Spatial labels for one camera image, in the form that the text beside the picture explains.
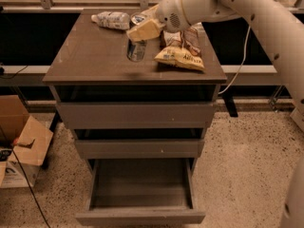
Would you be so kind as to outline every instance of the cabinet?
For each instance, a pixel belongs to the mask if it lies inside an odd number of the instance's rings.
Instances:
[[[123,9],[130,14],[134,9]],[[226,77],[199,29],[204,73],[126,58],[124,31],[99,28],[85,9],[44,82],[92,172],[83,225],[200,223],[192,172]]]

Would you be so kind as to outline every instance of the drawer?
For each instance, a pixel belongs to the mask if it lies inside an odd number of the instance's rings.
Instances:
[[[75,141],[83,159],[198,158],[204,140]]]
[[[98,160],[86,226],[201,223],[187,159]]]
[[[212,103],[58,103],[69,129],[205,127],[212,122]]]

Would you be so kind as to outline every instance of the speckled floor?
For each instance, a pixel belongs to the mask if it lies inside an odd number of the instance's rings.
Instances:
[[[278,227],[290,178],[304,154],[304,134],[288,111],[238,114],[216,113],[195,169],[196,201],[205,220],[172,227]],[[33,115],[49,121],[49,115]],[[84,210],[90,173],[62,123],[48,159],[33,188],[47,220],[51,227],[82,227],[74,216]],[[27,188],[0,189],[0,199],[0,227],[46,227]]]

